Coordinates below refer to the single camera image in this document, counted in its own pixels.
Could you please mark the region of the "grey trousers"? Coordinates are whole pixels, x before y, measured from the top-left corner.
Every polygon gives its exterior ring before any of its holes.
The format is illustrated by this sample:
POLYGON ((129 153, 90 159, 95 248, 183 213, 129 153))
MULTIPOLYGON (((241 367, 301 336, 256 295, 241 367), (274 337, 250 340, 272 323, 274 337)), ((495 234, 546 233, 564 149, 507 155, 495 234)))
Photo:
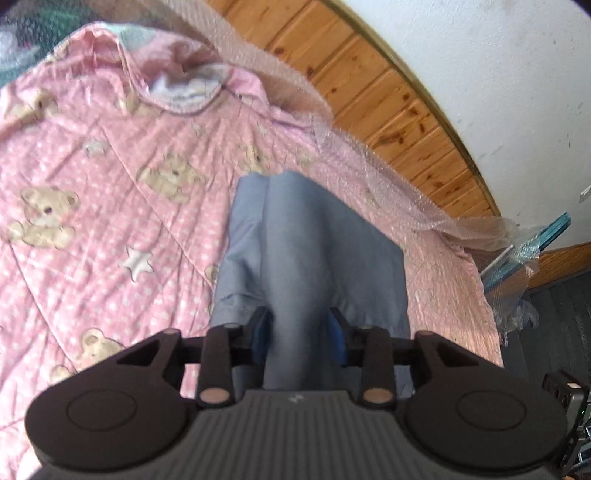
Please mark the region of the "grey trousers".
POLYGON ((264 388, 358 394, 360 369, 332 354, 329 311, 410 337, 404 253, 307 177, 249 174, 232 203, 211 325, 244 325, 259 307, 273 314, 264 388))

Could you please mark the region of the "teal glass panels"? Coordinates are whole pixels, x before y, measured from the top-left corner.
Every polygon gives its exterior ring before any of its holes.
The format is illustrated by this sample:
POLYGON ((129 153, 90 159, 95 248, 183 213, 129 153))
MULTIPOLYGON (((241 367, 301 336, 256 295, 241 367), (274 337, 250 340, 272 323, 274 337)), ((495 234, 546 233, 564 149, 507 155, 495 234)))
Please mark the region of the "teal glass panels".
POLYGON ((486 293, 510 279, 528 263, 539 258, 547 247, 559 238, 571 225, 571 217, 565 212, 548 226, 517 245, 505 248, 481 273, 486 293))

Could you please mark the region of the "pink teddy bear quilt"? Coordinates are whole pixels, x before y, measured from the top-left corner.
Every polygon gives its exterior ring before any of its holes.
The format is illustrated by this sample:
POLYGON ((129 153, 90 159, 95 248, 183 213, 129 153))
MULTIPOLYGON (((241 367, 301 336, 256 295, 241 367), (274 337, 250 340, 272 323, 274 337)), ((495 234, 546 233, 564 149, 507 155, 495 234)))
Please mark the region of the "pink teddy bear quilt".
POLYGON ((50 384, 160 330, 204 333, 243 176, 308 176, 404 253, 408 318, 501 359, 472 258, 367 201, 263 82, 204 44, 94 23, 1 91, 1 475, 38 463, 25 411, 50 384))

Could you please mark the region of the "wooden headboard with gold trim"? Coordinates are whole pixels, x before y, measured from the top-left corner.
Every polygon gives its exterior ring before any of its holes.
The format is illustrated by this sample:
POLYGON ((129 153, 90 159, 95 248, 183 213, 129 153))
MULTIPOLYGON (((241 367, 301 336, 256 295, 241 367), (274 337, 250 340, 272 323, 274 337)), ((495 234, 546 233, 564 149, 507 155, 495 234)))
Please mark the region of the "wooden headboard with gold trim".
POLYGON ((418 84, 325 1, 212 1, 246 41, 300 71, 335 125, 366 143, 453 217, 498 214, 451 126, 418 84))

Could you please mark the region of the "clear bubble wrap sheet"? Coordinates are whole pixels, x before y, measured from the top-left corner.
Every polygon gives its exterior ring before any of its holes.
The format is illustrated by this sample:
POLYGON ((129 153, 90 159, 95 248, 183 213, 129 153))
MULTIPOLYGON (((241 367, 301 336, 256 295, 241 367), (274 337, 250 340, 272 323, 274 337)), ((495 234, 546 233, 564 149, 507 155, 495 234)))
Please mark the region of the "clear bubble wrap sheet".
MULTIPOLYGON (((263 82, 271 104, 310 123, 311 133, 322 156, 345 166, 355 158, 360 158, 368 188, 367 201, 374 207, 392 211, 404 219, 411 229, 436 230, 466 249, 485 252, 501 251, 511 244, 517 245, 539 231, 536 227, 521 227, 503 218, 500 211, 496 215, 480 217, 453 217, 448 214, 366 143, 336 126, 331 107, 307 77, 273 54, 246 41, 235 27, 209 5, 211 2, 5 1, 1 5, 1 28, 14 31, 19 44, 27 49, 27 57, 16 68, 1 69, 1 79, 9 82, 37 63, 63 55, 63 39, 94 21, 171 31, 195 39, 214 49, 226 62, 255 73, 263 82)), ((326 2, 356 30, 367 34, 370 43, 406 79, 418 84, 459 138, 435 100, 403 62, 389 52, 366 27, 354 20, 342 2, 326 2)))

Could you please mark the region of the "white plastic bag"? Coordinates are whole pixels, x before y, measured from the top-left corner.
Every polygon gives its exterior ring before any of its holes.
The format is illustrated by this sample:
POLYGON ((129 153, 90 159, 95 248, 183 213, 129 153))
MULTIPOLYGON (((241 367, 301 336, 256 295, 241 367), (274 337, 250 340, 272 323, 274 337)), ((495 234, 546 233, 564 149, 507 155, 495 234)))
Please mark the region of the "white plastic bag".
POLYGON ((1 69, 13 69, 19 66, 27 57, 27 49, 18 42, 16 34, 11 28, 1 28, 0 32, 0 62, 1 69))

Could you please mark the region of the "white wall switch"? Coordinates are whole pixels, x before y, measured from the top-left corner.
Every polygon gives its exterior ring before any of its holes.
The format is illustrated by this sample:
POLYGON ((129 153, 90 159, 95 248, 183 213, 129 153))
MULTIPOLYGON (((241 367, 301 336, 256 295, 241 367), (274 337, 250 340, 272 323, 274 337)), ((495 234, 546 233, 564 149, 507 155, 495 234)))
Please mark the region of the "white wall switch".
POLYGON ((586 187, 579 195, 579 203, 582 204, 591 195, 591 186, 586 187))

